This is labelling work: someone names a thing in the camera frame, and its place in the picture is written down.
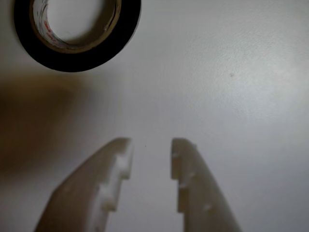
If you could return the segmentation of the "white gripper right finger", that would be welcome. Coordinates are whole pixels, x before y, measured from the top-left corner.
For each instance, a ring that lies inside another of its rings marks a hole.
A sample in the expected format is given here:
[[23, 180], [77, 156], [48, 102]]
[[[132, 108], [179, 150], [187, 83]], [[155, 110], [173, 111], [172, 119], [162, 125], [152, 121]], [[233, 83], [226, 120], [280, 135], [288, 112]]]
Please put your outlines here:
[[197, 146], [171, 142], [171, 179], [178, 182], [177, 211], [185, 232], [239, 232], [241, 229]]

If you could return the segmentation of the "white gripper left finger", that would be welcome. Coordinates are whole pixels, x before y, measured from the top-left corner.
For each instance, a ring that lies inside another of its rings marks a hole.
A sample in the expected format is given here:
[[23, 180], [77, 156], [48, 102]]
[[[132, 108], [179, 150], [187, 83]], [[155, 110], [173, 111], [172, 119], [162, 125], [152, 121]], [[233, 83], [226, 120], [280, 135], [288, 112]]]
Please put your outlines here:
[[90, 156], [52, 193], [37, 232], [103, 232], [130, 178], [133, 143], [116, 138]]

